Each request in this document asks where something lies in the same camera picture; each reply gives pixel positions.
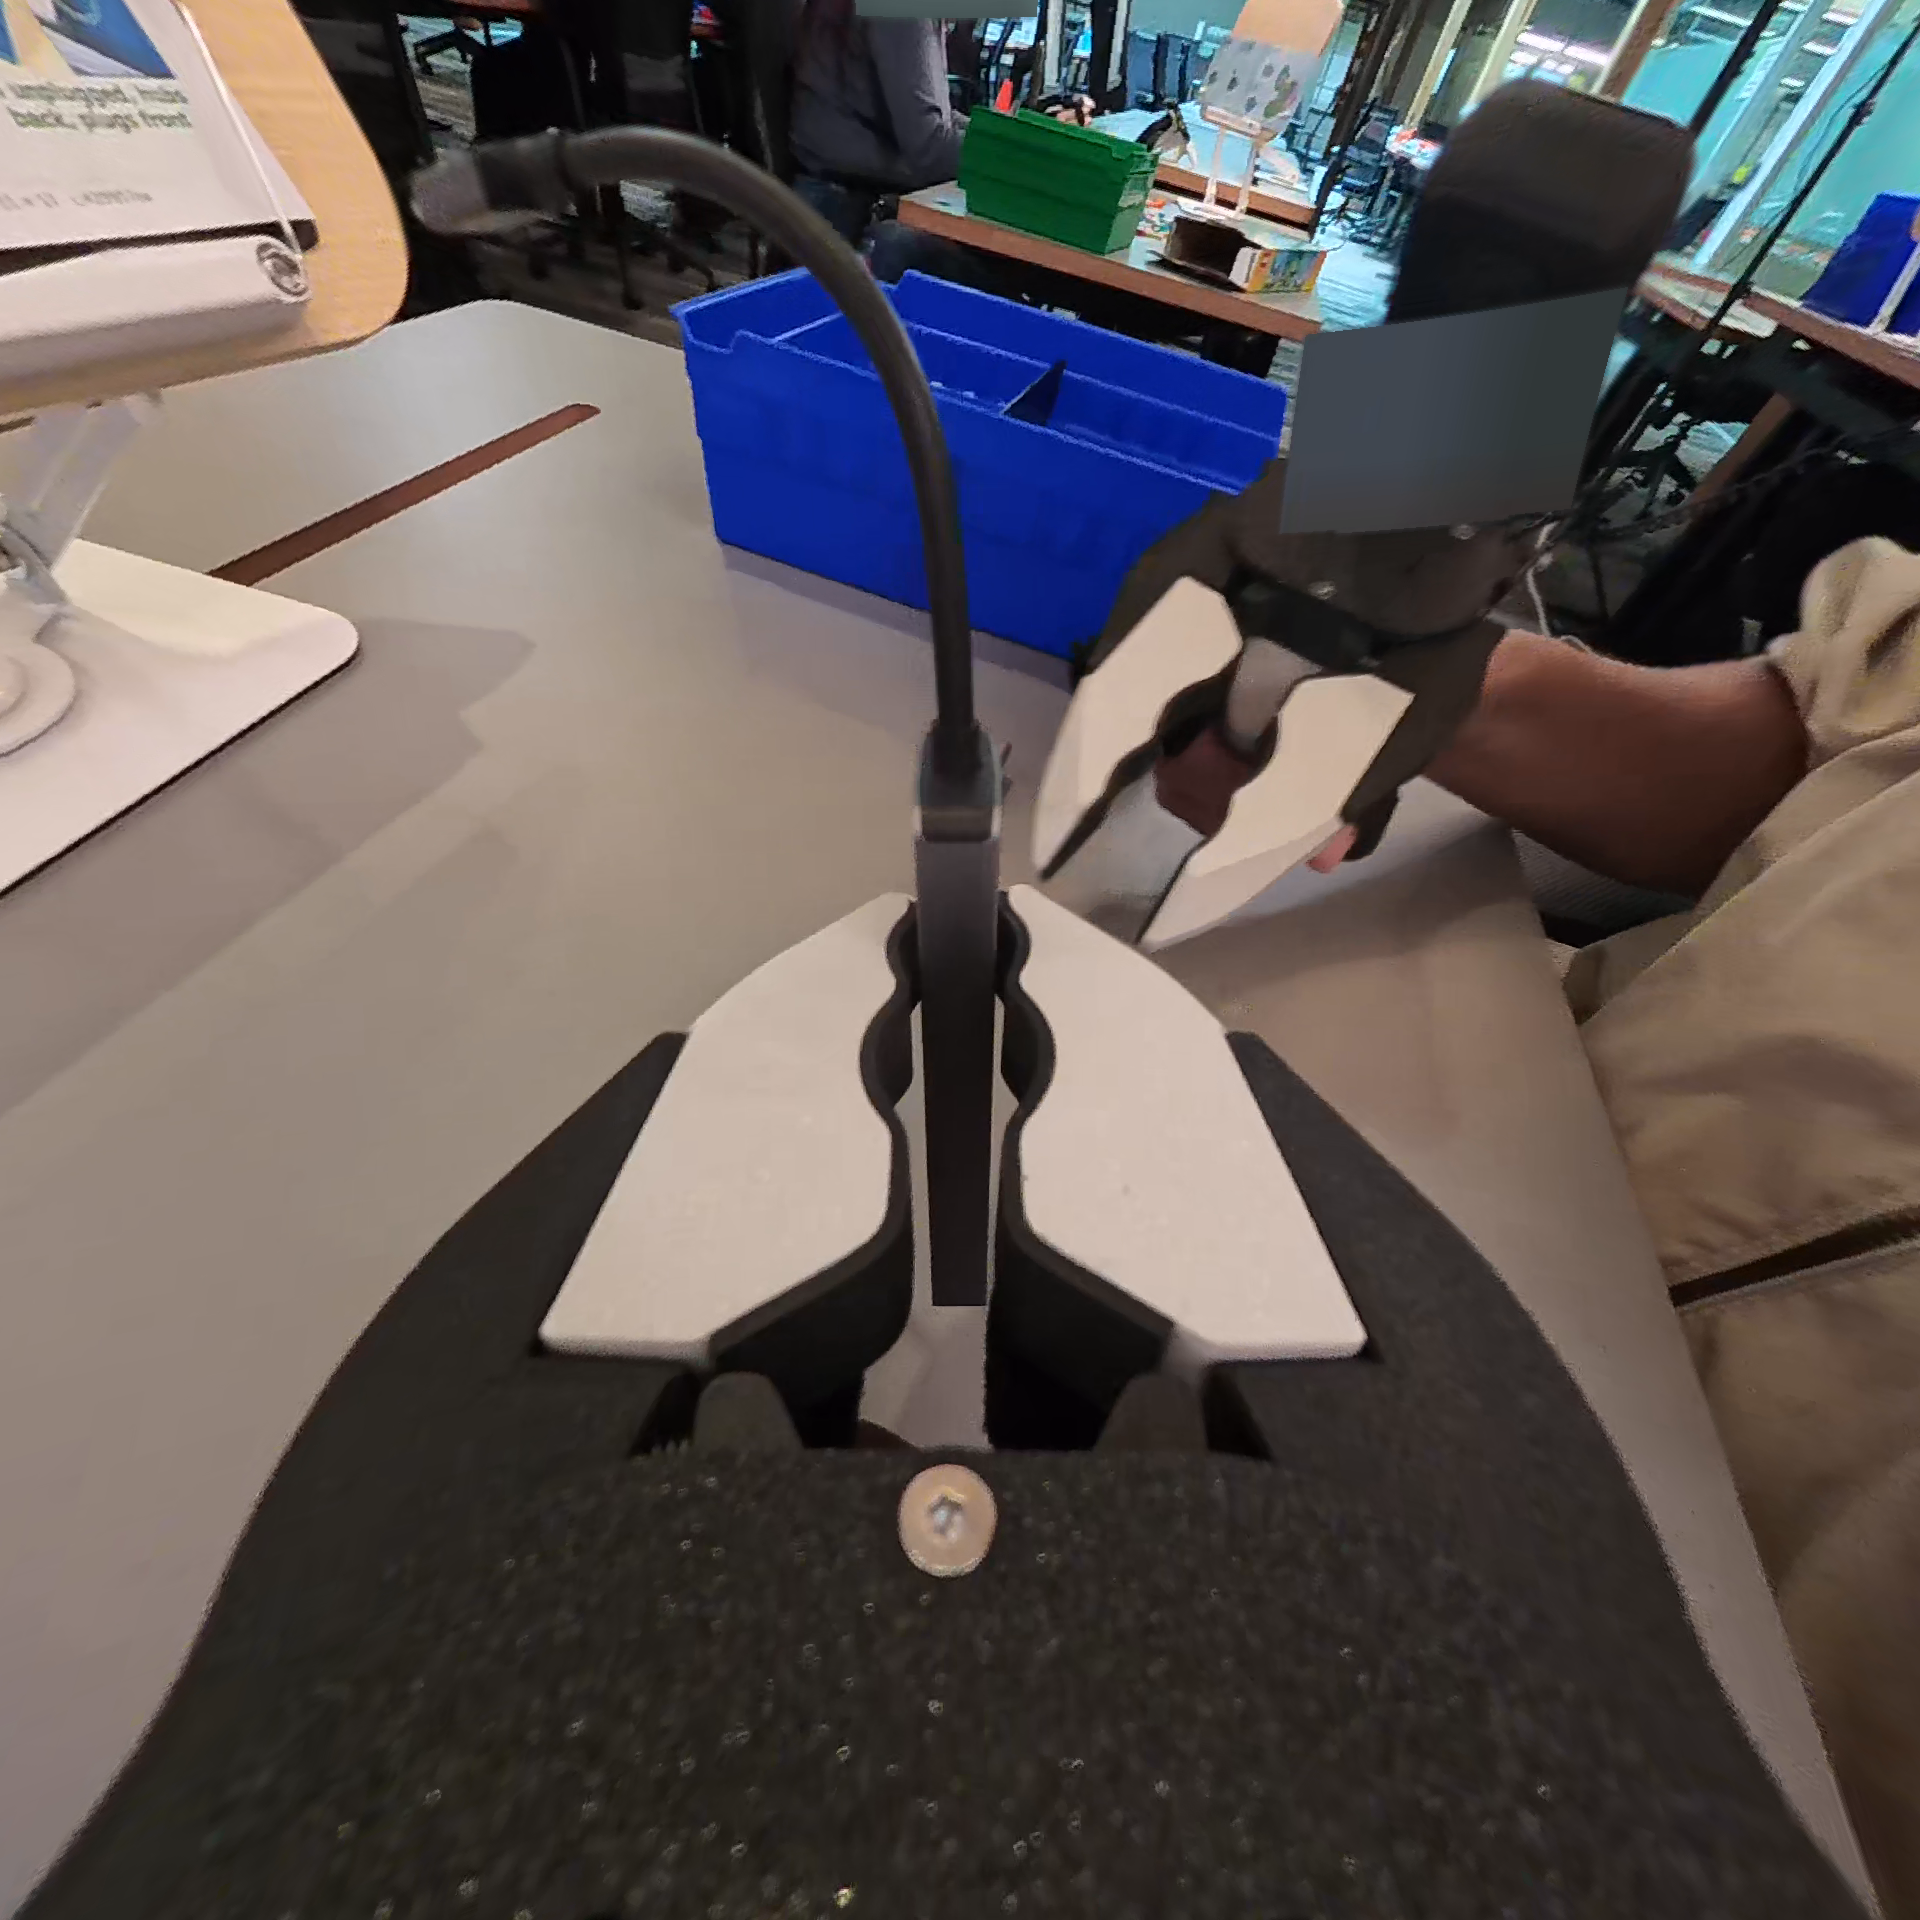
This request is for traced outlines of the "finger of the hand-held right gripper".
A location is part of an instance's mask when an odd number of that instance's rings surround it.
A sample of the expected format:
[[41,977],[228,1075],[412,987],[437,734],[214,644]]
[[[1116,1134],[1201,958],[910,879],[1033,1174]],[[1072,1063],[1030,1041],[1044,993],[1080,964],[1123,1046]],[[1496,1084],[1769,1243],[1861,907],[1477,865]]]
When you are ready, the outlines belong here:
[[1179,578],[1080,678],[1036,795],[1036,873],[1057,877],[1116,798],[1161,757],[1163,735],[1214,717],[1243,636],[1224,593]]
[[1298,683],[1280,703],[1272,757],[1219,831],[1189,853],[1140,947],[1165,948],[1227,921],[1334,838],[1341,810],[1410,707],[1413,692],[1381,677]]

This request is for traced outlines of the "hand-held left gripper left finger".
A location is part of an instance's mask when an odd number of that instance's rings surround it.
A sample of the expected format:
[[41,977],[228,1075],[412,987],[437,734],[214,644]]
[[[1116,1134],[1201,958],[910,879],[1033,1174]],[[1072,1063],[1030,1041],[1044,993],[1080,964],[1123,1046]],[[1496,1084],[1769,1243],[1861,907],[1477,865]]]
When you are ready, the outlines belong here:
[[884,893],[744,977],[692,1027],[572,1260],[545,1354],[769,1380],[802,1438],[857,1441],[914,1302],[898,1118],[916,907]]

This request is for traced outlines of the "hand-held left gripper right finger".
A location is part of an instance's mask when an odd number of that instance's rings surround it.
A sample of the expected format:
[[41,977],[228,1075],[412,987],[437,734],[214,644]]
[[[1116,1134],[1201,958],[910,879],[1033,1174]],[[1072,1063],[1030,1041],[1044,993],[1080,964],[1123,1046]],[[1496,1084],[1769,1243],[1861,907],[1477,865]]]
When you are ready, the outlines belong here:
[[1248,1038],[1030,884],[1002,899],[998,1005],[997,1450],[1089,1450],[1145,1377],[1362,1355]]

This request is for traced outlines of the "grey usb hub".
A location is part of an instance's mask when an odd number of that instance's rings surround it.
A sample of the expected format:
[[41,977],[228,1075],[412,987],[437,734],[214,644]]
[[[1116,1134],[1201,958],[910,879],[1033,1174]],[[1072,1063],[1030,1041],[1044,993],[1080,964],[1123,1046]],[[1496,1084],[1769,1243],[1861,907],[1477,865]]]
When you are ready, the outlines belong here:
[[696,135],[659,127],[520,135],[470,164],[490,207],[547,207],[572,187],[650,179],[725,204],[829,294],[867,348],[912,485],[933,644],[934,715],[918,759],[929,1260],[934,1305],[984,1305],[993,1252],[993,1076],[1002,887],[1002,753],[977,713],[970,581],[953,461],[933,389],[878,281],[789,186]]

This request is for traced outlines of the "blue plastic bin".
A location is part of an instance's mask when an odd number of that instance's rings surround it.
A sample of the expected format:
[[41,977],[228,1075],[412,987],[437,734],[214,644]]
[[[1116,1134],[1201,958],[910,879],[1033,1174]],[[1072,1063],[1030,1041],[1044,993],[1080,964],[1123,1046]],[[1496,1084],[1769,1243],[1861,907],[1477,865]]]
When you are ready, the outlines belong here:
[[[1068,655],[1148,546],[1280,450],[1276,381],[916,273],[883,292],[944,420],[980,634]],[[677,317],[722,543],[924,607],[896,418],[827,290],[785,273]]]
[[1844,326],[1916,335],[1917,197],[1876,195],[1797,302]]

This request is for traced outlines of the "person's right forearm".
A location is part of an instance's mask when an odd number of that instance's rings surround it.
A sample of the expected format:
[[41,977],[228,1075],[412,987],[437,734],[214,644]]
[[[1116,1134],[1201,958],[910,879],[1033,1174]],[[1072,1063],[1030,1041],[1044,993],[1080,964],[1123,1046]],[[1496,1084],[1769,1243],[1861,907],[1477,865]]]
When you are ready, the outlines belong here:
[[1659,668],[1508,631],[1427,777],[1589,873],[1698,899],[1808,759],[1761,658]]

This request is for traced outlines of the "small colourful cardboard box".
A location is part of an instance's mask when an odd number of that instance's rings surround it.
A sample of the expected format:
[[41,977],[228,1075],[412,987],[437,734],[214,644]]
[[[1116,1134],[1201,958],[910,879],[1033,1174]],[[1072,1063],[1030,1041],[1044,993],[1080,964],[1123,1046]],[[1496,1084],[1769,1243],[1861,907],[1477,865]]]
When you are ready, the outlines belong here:
[[1248,297],[1307,294],[1329,259],[1307,235],[1217,211],[1179,211],[1163,235],[1165,267]]

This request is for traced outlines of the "wooden office desk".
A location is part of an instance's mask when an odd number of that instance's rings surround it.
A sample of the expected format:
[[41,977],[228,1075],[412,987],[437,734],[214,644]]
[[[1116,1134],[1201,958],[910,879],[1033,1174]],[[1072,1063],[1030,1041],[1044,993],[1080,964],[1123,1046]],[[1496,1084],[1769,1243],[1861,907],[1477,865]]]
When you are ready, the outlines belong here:
[[1163,261],[1161,242],[1142,235],[1136,235],[1125,252],[1090,253],[1030,230],[979,219],[970,213],[968,195],[957,182],[939,182],[904,197],[898,221],[910,230],[930,234],[997,261],[1013,261],[1233,330],[1257,331],[1272,341],[1302,343],[1326,325],[1314,292],[1248,294],[1233,285],[1214,285],[1176,273]]

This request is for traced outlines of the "green plastic bin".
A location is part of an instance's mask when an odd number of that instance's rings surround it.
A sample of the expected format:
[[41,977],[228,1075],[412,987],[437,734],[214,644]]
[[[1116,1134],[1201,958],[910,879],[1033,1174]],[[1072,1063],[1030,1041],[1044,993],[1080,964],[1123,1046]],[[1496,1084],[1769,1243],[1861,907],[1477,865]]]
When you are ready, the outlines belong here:
[[957,186],[968,215],[1093,257],[1126,252],[1157,180],[1152,148],[1042,111],[977,110]]

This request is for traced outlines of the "printed instruction sheet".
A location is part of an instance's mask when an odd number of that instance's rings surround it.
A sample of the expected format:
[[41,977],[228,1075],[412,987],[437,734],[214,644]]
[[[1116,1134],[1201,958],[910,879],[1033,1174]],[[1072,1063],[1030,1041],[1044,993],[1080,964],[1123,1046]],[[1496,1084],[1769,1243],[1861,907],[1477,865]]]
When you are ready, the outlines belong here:
[[320,241],[188,5],[3,5],[3,259],[266,230]]

